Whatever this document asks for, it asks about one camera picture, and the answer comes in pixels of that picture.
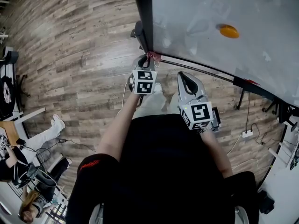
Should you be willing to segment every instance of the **wooden table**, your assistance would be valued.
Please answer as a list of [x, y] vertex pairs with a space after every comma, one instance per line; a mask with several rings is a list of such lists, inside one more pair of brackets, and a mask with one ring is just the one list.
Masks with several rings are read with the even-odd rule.
[[17, 145], [19, 139], [18, 132], [13, 121], [0, 121], [0, 127], [5, 129], [10, 145]]

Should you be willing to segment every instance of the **orange object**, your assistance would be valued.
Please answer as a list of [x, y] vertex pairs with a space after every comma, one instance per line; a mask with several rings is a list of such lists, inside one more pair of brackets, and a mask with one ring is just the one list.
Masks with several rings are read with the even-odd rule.
[[240, 34], [238, 30], [230, 25], [224, 25], [220, 28], [220, 33], [223, 36], [226, 36], [228, 38], [239, 38]]

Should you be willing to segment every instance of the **blonde hair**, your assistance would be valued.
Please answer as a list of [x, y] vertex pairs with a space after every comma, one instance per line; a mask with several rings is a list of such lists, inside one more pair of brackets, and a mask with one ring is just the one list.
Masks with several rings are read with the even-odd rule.
[[20, 208], [20, 211], [19, 211], [19, 215], [20, 215], [20, 218], [21, 218], [22, 221], [24, 221], [24, 212], [25, 211], [30, 211], [30, 207], [31, 207], [32, 203], [37, 198], [38, 198], [38, 192], [36, 192], [36, 191], [29, 192], [27, 197], [25, 197], [25, 200], [22, 202], [22, 205], [21, 205], [21, 208]]

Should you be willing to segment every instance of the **desk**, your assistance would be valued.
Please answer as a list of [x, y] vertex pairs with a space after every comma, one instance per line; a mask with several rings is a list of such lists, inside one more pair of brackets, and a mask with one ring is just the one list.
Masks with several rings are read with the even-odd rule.
[[5, 129], [9, 143], [13, 146], [17, 145], [16, 142], [19, 139], [19, 135], [15, 128], [14, 122], [13, 121], [1, 121], [0, 127]]
[[[136, 0], [145, 53], [247, 80], [299, 108], [299, 0]], [[230, 25], [240, 37], [223, 36]]]
[[[298, 122], [298, 117], [292, 117], [292, 122]], [[288, 126], [284, 140], [296, 144], [297, 131], [291, 132], [291, 127]], [[269, 196], [274, 199], [274, 209], [269, 214], [260, 214], [260, 221], [263, 220], [264, 224], [293, 224], [298, 219], [298, 183], [299, 183], [299, 166], [290, 170], [292, 158], [287, 153], [294, 156], [296, 147], [284, 143], [280, 147], [278, 155], [281, 160], [274, 161], [267, 177], [261, 185], [261, 189], [267, 191]]]

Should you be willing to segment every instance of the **electrical outlet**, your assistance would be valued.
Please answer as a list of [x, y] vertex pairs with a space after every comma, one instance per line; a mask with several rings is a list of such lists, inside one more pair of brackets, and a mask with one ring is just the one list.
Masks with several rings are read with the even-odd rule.
[[251, 135], [253, 135], [253, 131], [251, 131], [251, 130], [247, 130], [247, 133], [246, 133], [246, 131], [242, 132], [243, 138], [249, 137]]

